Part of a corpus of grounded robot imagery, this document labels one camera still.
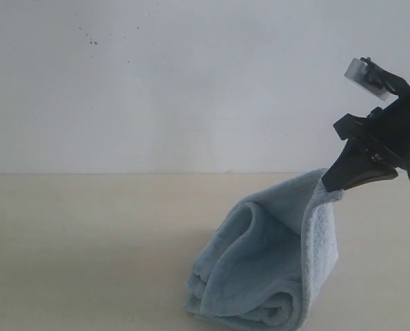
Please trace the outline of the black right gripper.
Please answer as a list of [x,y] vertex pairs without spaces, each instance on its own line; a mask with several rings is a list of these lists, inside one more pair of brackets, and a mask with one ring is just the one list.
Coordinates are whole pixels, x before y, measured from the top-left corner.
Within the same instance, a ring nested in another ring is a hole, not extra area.
[[392,103],[386,108],[377,107],[366,117],[346,114],[335,122],[334,129],[342,140],[348,141],[322,176],[328,192],[392,180],[398,177],[395,168],[407,168],[410,160],[409,105]]

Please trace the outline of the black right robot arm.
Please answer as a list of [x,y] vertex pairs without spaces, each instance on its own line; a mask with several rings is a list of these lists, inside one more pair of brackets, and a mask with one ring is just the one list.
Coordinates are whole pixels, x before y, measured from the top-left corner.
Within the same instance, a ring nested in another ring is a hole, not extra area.
[[392,180],[398,168],[410,181],[410,90],[367,117],[346,114],[334,129],[346,145],[322,177],[327,191]]

